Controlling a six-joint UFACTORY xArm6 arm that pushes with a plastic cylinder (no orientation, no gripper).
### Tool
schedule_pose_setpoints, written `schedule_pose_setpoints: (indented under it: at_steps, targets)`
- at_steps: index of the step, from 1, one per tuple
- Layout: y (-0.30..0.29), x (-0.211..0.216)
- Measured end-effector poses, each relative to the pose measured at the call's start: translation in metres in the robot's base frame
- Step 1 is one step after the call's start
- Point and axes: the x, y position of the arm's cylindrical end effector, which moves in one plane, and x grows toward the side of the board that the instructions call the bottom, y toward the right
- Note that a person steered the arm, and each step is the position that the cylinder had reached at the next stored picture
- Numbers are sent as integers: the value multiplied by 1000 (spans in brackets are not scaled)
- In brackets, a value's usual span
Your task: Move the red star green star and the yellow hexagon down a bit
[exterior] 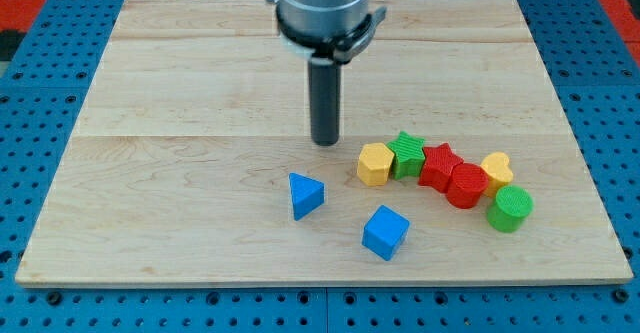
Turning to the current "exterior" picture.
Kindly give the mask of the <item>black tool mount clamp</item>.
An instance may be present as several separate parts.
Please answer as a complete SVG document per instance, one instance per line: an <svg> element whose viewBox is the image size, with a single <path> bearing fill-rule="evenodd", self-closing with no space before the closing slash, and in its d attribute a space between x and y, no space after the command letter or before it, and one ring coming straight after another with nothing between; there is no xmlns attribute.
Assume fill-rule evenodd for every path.
<svg viewBox="0 0 640 333"><path fill-rule="evenodd" d="M275 10L279 36L285 47L291 48L298 56L317 65L346 65L361 54L372 42L377 27L386 18L387 7L382 6L346 33L330 36L314 36L296 30Z"/></svg>

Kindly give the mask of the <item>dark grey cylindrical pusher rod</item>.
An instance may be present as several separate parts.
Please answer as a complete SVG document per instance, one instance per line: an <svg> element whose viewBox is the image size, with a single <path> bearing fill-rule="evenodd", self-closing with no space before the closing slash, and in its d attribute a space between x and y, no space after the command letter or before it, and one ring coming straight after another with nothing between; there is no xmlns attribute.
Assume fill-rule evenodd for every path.
<svg viewBox="0 0 640 333"><path fill-rule="evenodd" d="M340 130L341 68L307 64L311 139L319 146L337 143Z"/></svg>

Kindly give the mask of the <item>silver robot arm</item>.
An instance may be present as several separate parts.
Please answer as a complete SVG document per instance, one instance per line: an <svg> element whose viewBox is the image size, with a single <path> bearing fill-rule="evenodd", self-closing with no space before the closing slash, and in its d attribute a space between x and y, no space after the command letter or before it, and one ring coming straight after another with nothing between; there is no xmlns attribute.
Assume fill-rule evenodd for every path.
<svg viewBox="0 0 640 333"><path fill-rule="evenodd" d="M342 67L365 51L386 17L369 0L266 0L279 37L307 64L310 134L318 146L340 136Z"/></svg>

